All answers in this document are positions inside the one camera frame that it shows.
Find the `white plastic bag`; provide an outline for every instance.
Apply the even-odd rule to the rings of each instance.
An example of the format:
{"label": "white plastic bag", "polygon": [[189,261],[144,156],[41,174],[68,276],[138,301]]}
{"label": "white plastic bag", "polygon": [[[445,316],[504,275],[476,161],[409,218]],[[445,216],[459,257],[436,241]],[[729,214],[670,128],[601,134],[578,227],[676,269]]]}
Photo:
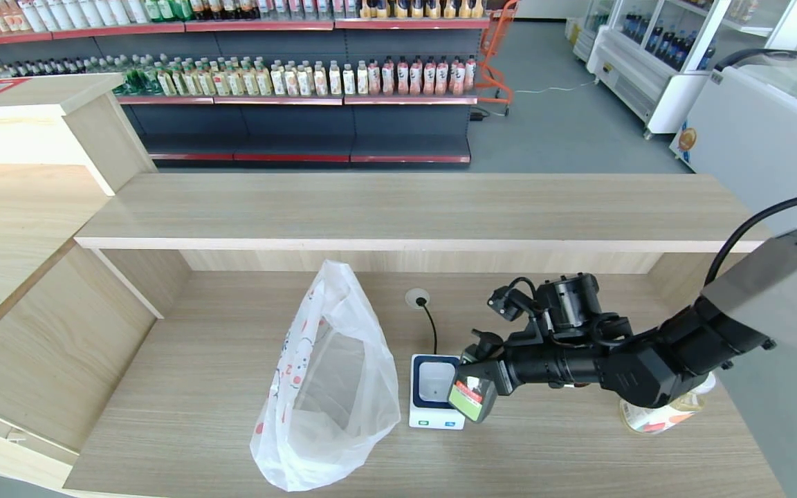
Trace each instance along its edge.
{"label": "white plastic bag", "polygon": [[285,491],[344,479],[401,420],[383,330],[347,264],[325,261],[285,336],[250,453]]}

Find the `chest freezer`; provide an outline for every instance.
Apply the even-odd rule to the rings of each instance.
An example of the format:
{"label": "chest freezer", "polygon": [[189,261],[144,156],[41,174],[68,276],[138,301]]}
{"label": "chest freezer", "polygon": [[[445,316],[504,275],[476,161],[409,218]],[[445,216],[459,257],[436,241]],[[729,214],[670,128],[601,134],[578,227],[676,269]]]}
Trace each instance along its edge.
{"label": "chest freezer", "polygon": [[[719,63],[670,148],[752,212],[797,196],[797,51],[743,50]],[[797,208],[765,223],[797,228]]]}

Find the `orange shopping cart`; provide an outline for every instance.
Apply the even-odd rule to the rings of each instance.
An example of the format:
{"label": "orange shopping cart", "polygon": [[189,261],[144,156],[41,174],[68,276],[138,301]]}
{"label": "orange shopping cart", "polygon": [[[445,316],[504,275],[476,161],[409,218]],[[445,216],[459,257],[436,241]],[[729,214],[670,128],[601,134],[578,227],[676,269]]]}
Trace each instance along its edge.
{"label": "orange shopping cart", "polygon": [[509,116],[509,105],[512,105],[515,94],[509,85],[506,85],[506,76],[493,66],[493,59],[497,56],[497,51],[500,49],[500,44],[503,38],[506,37],[506,31],[515,19],[515,12],[517,10],[519,0],[507,0],[503,4],[502,9],[491,10],[491,22],[488,28],[482,34],[482,43],[479,50],[484,54],[484,61],[482,62],[482,80],[475,85],[479,91],[484,89],[493,89],[493,98],[478,98],[479,102],[496,102],[498,104],[505,104],[505,115]]}

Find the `robotic arm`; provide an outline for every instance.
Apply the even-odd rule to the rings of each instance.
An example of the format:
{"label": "robotic arm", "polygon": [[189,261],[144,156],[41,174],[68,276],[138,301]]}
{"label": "robotic arm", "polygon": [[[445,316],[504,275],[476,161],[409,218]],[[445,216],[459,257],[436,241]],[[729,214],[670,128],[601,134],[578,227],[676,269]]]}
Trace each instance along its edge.
{"label": "robotic arm", "polygon": [[[531,296],[516,289],[519,283]],[[777,346],[773,338],[797,346],[797,230],[763,243],[650,331],[633,335],[629,319],[603,312],[597,294],[598,281],[584,273],[537,288],[520,277],[494,290],[488,306],[510,322],[527,316],[527,327],[505,341],[474,330],[479,341],[463,351],[449,403],[478,423],[497,396],[520,385],[597,382],[636,406],[661,407],[713,369],[731,368],[733,357]]]}

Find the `refrigerator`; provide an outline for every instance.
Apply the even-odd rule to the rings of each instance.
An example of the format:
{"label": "refrigerator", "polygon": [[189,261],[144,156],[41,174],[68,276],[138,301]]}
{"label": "refrigerator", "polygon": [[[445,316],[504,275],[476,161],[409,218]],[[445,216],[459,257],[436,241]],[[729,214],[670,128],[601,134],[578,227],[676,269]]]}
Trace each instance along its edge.
{"label": "refrigerator", "polygon": [[579,22],[579,32],[574,41],[574,55],[587,62],[598,28],[607,24],[611,12],[614,10],[614,0],[589,0],[586,14]]}
{"label": "refrigerator", "polygon": [[797,45],[797,0],[616,0],[586,68],[645,124],[674,133],[715,61]]}
{"label": "refrigerator", "polygon": [[[744,50],[709,75],[671,150],[752,212],[797,196],[797,51]],[[797,228],[797,208],[765,221]]]}

